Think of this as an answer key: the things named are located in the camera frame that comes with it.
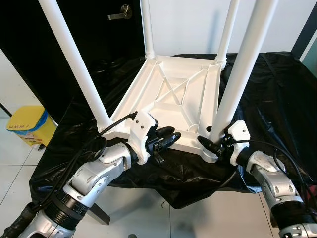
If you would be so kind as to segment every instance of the black plastic sheet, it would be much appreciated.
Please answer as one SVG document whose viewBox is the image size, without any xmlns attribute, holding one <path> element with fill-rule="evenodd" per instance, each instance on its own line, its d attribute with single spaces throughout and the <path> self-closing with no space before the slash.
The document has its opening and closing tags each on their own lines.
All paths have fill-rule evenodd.
<svg viewBox="0 0 317 238">
<path fill-rule="evenodd" d="M 215 55 L 180 56 L 213 59 Z M 236 54 L 227 56 L 227 66 L 221 73 L 219 100 L 235 58 Z M 143 62 L 143 58 L 119 59 L 116 62 L 99 60 L 90 68 L 109 114 L 115 110 Z M 316 82 L 316 78 L 290 53 L 260 54 L 232 120 L 244 120 L 252 140 L 270 142 L 287 149 L 303 168 L 309 184 L 317 184 Z M 96 134 L 96 121 L 79 92 L 30 179 L 33 201 L 41 200 L 50 191 L 76 151 Z M 108 141 L 108 146 L 119 141 L 122 139 Z M 103 144 L 100 139 L 87 148 L 73 172 L 91 160 Z M 265 145 L 251 143 L 250 146 L 269 155 L 273 153 L 273 149 Z M 198 155 L 171 149 L 161 155 L 165 159 L 163 165 L 159 166 L 152 159 L 145 165 L 134 165 L 110 186 L 156 189 L 174 208 L 187 206 L 217 190 L 249 192 L 247 186 L 259 186 L 251 175 L 241 174 L 228 161 L 209 164 Z M 282 155 L 278 154 L 278 157 L 288 168 L 290 178 L 298 184 L 290 163 Z"/>
</svg>

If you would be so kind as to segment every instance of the door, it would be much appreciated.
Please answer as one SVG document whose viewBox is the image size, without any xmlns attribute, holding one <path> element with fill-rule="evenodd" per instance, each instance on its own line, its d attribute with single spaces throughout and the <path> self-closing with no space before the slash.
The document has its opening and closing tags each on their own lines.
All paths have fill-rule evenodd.
<svg viewBox="0 0 317 238">
<path fill-rule="evenodd" d="M 143 56 L 138 0 L 58 0 L 61 12 L 89 68 L 95 60 Z M 130 19 L 109 20 L 123 5 Z M 58 123 L 79 86 L 37 1 L 0 3 L 0 47 Z"/>
</svg>

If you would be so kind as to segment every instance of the floor tile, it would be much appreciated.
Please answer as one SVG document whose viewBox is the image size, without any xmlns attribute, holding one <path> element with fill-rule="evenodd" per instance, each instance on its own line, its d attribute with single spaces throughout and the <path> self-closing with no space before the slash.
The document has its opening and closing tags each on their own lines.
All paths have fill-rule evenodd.
<svg viewBox="0 0 317 238">
<path fill-rule="evenodd" d="M 5 129 L 8 121 L 9 118 L 0 119 L 0 165 L 23 165 L 32 148 Z"/>
<path fill-rule="evenodd" d="M 171 238 L 272 238 L 257 194 L 216 192 L 170 215 Z"/>
<path fill-rule="evenodd" d="M 75 238 L 169 238 L 169 205 L 152 189 L 108 187 L 97 204 L 111 217 L 110 225 L 89 215 L 77 226 Z"/>
<path fill-rule="evenodd" d="M 17 176 L 21 166 L 0 165 L 0 204 Z"/>
<path fill-rule="evenodd" d="M 31 201 L 29 179 L 35 166 L 23 166 L 0 206 L 0 233 L 20 215 Z"/>
<path fill-rule="evenodd" d="M 9 118 L 9 115 L 2 108 L 0 108 L 0 118 Z"/>
<path fill-rule="evenodd" d="M 39 151 L 36 148 L 32 148 L 31 153 L 29 154 L 28 158 L 26 159 L 24 165 L 38 165 L 45 149 Z"/>
<path fill-rule="evenodd" d="M 267 205 L 267 203 L 266 203 L 266 201 L 265 201 L 265 198 L 264 198 L 264 196 L 263 196 L 263 193 L 259 193 L 259 196 L 260 196 L 260 199 L 261 199 L 261 202 L 262 202 L 262 204 L 263 204 L 263 208 L 264 208 L 264 211 L 265 211 L 265 215 L 266 215 L 266 217 L 267 217 L 267 220 L 269 221 L 269 215 L 270 215 L 270 211 L 269 211 L 269 208 L 268 208 L 268 205 Z M 270 229 L 271 229 L 271 231 L 272 231 L 272 234 L 273 234 L 273 237 L 274 238 L 279 238 L 279 228 L 278 227 L 272 227 L 272 225 L 271 225 L 271 222 L 269 221 L 269 227 L 270 227 Z"/>
</svg>

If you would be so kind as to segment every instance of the white cylinder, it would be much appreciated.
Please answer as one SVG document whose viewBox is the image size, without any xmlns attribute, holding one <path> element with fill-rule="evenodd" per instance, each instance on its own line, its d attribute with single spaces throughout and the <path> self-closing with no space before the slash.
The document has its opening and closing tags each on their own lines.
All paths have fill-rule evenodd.
<svg viewBox="0 0 317 238">
<path fill-rule="evenodd" d="M 98 130 L 101 131 L 107 128 L 112 124 L 112 120 L 105 110 L 56 0 L 39 0 L 39 3 L 96 118 Z"/>
<path fill-rule="evenodd" d="M 153 47 L 152 25 L 149 0 L 141 0 L 142 17 L 144 26 L 144 40 L 145 40 L 145 57 L 152 59 L 155 57 Z"/>
<path fill-rule="evenodd" d="M 223 33 L 222 33 L 222 37 L 221 37 L 221 41 L 220 41 L 220 45 L 218 49 L 218 54 L 216 58 L 214 59 L 216 63 L 221 64 L 221 70 L 224 69 L 227 63 L 226 55 L 228 52 L 228 47 L 229 47 L 229 42 L 232 35 L 234 22 L 237 16 L 239 2 L 240 0 L 231 0 L 230 2 L 226 22 L 224 24 Z"/>
<path fill-rule="evenodd" d="M 239 54 L 212 124 L 209 140 L 217 143 L 230 125 L 249 80 L 278 0 L 257 0 Z"/>
</svg>

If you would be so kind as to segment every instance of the door lever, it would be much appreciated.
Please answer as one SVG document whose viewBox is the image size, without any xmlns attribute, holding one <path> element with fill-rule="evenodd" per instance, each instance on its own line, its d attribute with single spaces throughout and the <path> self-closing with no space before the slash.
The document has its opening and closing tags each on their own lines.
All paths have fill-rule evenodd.
<svg viewBox="0 0 317 238">
<path fill-rule="evenodd" d="M 109 20 L 116 20 L 116 19 L 128 20 L 131 17 L 132 17 L 132 10 L 129 5 L 123 5 L 121 7 L 121 13 L 108 15 Z"/>
</svg>

